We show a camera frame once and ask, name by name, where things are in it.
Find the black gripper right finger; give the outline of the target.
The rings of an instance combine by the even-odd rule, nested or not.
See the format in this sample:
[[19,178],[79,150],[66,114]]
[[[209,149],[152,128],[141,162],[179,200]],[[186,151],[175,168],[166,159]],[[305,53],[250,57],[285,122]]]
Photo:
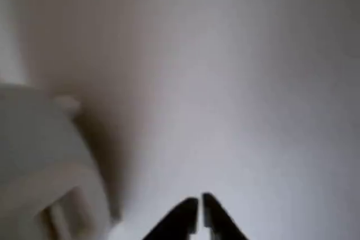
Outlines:
[[202,205],[204,226],[210,229],[210,239],[245,240],[243,232],[213,194],[203,193]]

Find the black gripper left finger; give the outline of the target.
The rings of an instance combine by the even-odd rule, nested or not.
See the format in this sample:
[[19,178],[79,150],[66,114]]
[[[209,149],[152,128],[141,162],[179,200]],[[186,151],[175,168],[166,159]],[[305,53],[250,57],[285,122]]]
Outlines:
[[143,238],[184,240],[196,233],[199,199],[188,197],[175,205]]

